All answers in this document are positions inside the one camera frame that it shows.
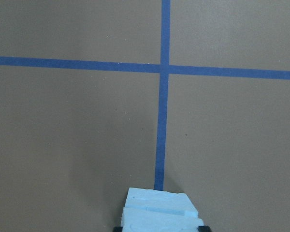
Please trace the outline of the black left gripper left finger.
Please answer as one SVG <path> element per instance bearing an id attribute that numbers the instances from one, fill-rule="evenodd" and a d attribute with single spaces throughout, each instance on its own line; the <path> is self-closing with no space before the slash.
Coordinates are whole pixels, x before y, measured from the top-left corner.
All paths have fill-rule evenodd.
<path id="1" fill-rule="evenodd" d="M 123 230 L 123 227 L 121 227 L 121 226 L 116 226 L 116 227 L 113 227 L 112 232 L 122 232 L 122 230 Z"/>

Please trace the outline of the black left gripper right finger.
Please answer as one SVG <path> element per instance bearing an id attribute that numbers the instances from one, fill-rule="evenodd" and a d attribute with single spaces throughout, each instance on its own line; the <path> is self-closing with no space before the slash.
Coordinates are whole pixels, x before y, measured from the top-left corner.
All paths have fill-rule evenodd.
<path id="1" fill-rule="evenodd" d="M 198 232 L 211 232 L 211 228 L 209 226 L 199 226 L 198 227 Z"/>

